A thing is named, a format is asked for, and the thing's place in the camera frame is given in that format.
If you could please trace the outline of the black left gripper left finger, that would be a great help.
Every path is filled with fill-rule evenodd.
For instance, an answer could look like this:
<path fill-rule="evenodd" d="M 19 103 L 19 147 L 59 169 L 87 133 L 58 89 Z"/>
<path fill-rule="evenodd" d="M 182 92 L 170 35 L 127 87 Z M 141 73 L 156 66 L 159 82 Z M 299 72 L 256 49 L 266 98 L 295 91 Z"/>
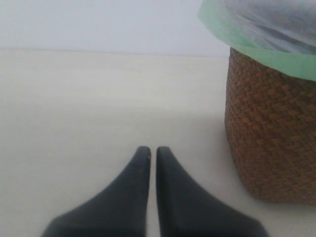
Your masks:
<path fill-rule="evenodd" d="M 151 151 L 137 148 L 119 176 L 92 199 L 54 218 L 44 237 L 144 237 Z"/>

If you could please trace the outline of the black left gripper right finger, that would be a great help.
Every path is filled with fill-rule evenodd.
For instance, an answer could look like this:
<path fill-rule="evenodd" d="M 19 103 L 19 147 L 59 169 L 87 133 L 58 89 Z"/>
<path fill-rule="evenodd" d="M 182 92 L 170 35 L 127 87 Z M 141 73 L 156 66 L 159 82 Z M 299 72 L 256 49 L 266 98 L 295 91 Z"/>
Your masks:
<path fill-rule="evenodd" d="M 267 237 L 263 225 L 200 186 L 169 147 L 158 147 L 156 196 L 162 237 Z"/>

